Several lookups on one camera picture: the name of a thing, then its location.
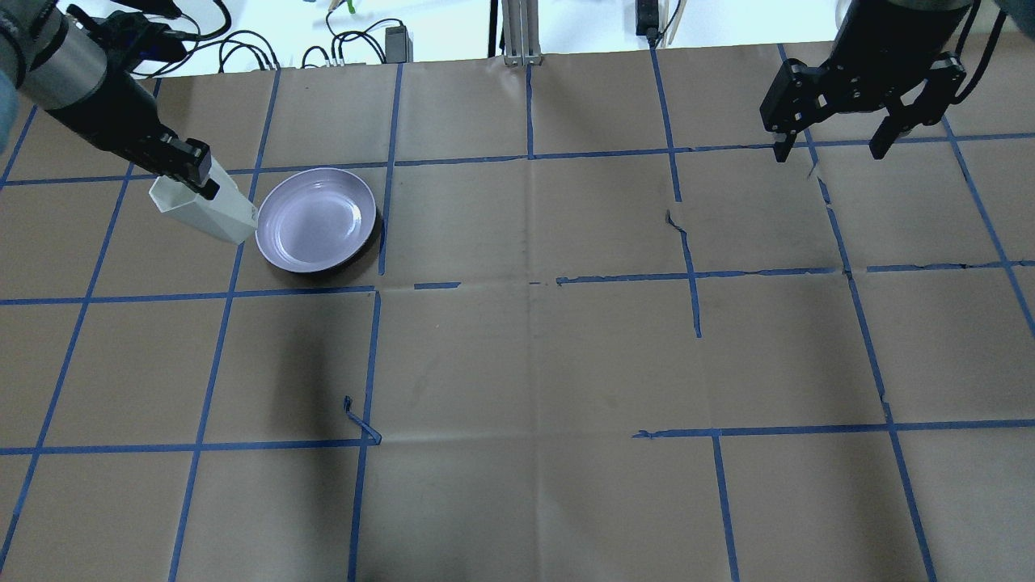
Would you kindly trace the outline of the white angular cup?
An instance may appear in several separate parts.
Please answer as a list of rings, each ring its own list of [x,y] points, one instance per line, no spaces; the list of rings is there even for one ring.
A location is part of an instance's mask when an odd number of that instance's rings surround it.
[[[258,209],[217,159],[212,161],[209,180],[217,185],[212,200],[166,176],[153,182],[149,196],[165,217],[238,246],[255,235]]]

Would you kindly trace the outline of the lavender round plate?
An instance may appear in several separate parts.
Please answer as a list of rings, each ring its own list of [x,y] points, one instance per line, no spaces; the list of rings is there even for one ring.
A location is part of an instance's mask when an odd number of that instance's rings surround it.
[[[274,268],[310,275],[354,258],[377,224],[376,196],[362,177],[315,168],[285,178],[263,199],[256,248]]]

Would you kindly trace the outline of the black power adapter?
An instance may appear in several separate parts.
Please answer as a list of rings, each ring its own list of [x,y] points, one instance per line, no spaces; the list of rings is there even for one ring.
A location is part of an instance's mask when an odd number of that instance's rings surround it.
[[[404,25],[386,28],[384,31],[383,52],[386,64],[412,62],[413,48],[409,29]]]

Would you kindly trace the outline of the brown paper table cover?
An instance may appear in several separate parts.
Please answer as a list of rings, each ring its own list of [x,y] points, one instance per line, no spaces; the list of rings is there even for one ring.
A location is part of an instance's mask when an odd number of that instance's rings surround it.
[[[1033,43],[873,161],[774,162],[824,43],[168,78],[274,268],[21,103],[2,155],[4,581],[1031,581]]]

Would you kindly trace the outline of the aluminium frame post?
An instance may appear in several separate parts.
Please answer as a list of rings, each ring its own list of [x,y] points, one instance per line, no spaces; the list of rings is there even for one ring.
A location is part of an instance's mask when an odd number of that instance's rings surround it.
[[[539,38],[539,1],[500,1],[499,11],[505,65],[510,69],[539,65],[543,59]]]

